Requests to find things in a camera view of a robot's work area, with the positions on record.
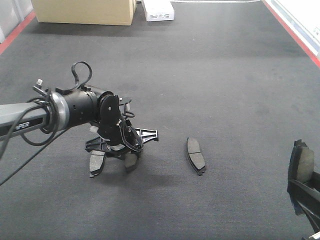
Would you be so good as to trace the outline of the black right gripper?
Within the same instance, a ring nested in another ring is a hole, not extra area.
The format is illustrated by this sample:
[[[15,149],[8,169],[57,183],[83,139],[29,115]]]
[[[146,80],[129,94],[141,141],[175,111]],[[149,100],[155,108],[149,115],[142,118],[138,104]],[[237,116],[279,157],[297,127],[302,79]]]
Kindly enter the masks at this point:
[[[287,177],[287,192],[290,197],[294,213],[305,215],[316,232],[302,240],[320,240],[320,174],[313,171],[308,182],[289,180]]]

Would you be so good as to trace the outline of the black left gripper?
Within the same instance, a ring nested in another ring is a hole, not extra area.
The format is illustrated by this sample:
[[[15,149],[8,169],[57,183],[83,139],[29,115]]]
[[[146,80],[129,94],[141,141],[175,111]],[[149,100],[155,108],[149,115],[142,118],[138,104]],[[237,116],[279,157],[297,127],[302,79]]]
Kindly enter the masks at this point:
[[[121,160],[126,154],[140,157],[144,144],[159,140],[156,129],[133,127],[127,118],[121,118],[115,125],[99,126],[94,123],[90,130],[97,132],[98,137],[85,143],[87,152],[97,151],[106,157]]]

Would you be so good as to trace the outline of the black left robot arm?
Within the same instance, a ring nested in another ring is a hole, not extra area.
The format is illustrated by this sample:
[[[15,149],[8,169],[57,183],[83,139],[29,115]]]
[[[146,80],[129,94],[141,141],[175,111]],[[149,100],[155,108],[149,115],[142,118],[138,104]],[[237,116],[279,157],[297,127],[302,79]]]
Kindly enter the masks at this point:
[[[157,130],[134,128],[128,110],[129,97],[118,97],[91,85],[71,90],[42,90],[35,85],[38,97],[24,103],[3,104],[0,107],[0,140],[3,154],[9,139],[40,129],[50,137],[39,143],[48,146],[58,137],[58,131],[91,124],[98,137],[85,144],[87,152],[100,151],[107,157],[121,158],[128,152],[138,155],[149,141],[158,141]]]

